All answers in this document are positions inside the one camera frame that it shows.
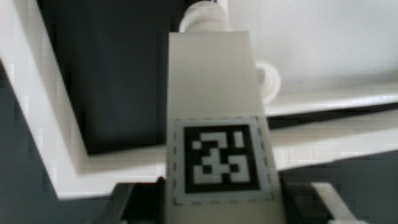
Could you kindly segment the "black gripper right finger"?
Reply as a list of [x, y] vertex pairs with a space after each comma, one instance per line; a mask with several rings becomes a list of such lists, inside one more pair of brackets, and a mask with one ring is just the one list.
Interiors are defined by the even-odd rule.
[[288, 224], [367, 224], [328, 182], [280, 180]]

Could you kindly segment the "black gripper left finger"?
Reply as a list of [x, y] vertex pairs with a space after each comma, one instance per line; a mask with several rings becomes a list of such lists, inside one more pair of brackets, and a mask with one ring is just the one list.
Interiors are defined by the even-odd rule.
[[119, 183], [99, 217], [89, 224], [165, 224], [165, 178]]

